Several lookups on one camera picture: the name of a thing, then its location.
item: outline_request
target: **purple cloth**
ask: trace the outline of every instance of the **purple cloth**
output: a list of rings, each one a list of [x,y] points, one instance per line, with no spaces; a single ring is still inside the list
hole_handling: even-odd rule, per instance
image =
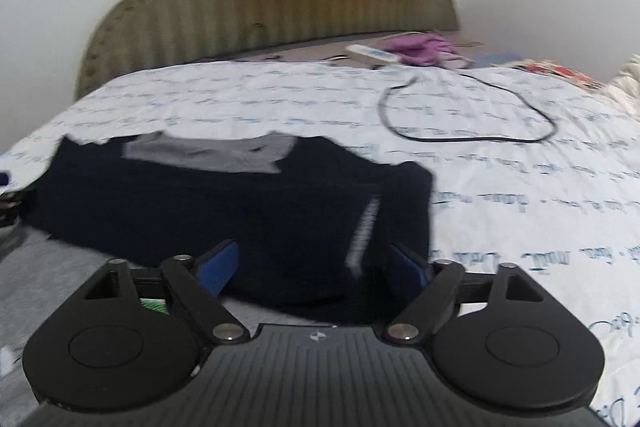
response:
[[[441,53],[455,54],[456,49],[444,37],[436,34],[402,35],[385,42],[383,49],[395,53],[409,66],[439,66]]]

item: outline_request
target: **bed sheet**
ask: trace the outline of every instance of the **bed sheet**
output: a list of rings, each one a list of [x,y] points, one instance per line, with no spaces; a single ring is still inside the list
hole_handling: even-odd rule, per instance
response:
[[[0,156],[22,187],[46,169],[63,134],[78,140],[165,130],[231,139],[270,130],[331,137],[378,162],[413,160],[434,172],[433,256],[492,272],[529,270],[600,339],[606,369],[593,407],[612,425],[640,418],[640,123],[556,78],[474,70],[548,112],[559,132],[542,144],[421,144],[415,136],[548,130],[512,94],[436,68],[378,71],[321,63],[218,62],[141,71],[112,80]]]

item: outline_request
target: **silver bolt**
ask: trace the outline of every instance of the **silver bolt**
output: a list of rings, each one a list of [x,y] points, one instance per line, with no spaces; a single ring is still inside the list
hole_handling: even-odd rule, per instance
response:
[[[234,341],[242,337],[244,330],[237,324],[222,323],[213,328],[213,336],[221,341]]]
[[[394,324],[389,326],[386,332],[393,339],[397,339],[399,341],[410,341],[418,336],[420,330],[411,324]]]

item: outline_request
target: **gray fabric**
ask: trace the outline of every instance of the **gray fabric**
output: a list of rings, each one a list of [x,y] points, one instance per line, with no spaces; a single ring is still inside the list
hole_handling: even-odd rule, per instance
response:
[[[274,162],[289,154],[295,136],[271,132],[245,140],[178,138],[143,134],[123,147],[127,159],[217,172],[280,172]]]
[[[14,427],[37,407],[20,354],[31,334],[108,256],[54,241],[24,228],[24,242],[0,258],[0,358],[13,353],[15,365],[0,377],[0,426]],[[236,301],[223,304],[252,332],[259,323],[302,325],[312,322]]]

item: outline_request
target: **black cable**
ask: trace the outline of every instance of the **black cable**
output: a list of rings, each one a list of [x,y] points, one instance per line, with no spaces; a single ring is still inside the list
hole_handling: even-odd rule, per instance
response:
[[[511,89],[507,89],[506,87],[500,87],[500,86],[495,86],[494,84],[489,84],[488,82],[485,82],[484,80],[480,80],[479,78],[477,78],[477,77],[475,77],[475,76],[473,76],[471,74],[460,73],[460,72],[458,72],[458,74],[460,76],[467,76],[469,78],[472,78],[472,79],[480,82],[481,84],[484,84],[485,86],[495,87],[495,89],[500,89],[500,90],[503,90],[503,91],[510,92],[511,94],[514,94],[515,96],[518,97],[518,99],[524,105],[526,105],[527,107],[529,107],[530,109],[532,109],[533,111],[538,113],[540,116],[542,116],[542,118],[544,118],[546,121],[548,121],[548,123],[550,123],[551,126],[552,126],[551,131],[546,133],[545,136],[543,136],[541,138],[535,138],[535,139],[511,138],[511,137],[506,137],[506,136],[460,136],[460,137],[451,137],[451,138],[418,138],[418,137],[414,137],[414,136],[407,136],[406,134],[403,134],[400,131],[398,131],[398,129],[396,129],[389,122],[389,119],[386,117],[386,101],[389,99],[389,97],[391,96],[391,94],[393,92],[398,91],[400,89],[405,89],[407,87],[413,86],[418,81],[418,77],[417,76],[412,77],[412,79],[409,80],[409,82],[407,82],[406,84],[402,84],[402,86],[389,87],[382,94],[382,96],[380,97],[380,100],[378,101],[378,115],[380,116],[380,121],[382,122],[382,125],[384,125],[388,131],[391,131],[391,133],[395,134],[396,136],[404,138],[405,140],[411,140],[411,141],[414,141],[414,142],[422,142],[422,143],[482,142],[482,141],[513,142],[513,143],[540,143],[540,142],[548,140],[554,134],[556,134],[556,132],[558,132],[558,124],[555,121],[553,121],[551,119],[551,117],[547,116],[544,112],[539,110],[537,107],[533,107],[519,93],[517,93],[515,91],[512,91]]]

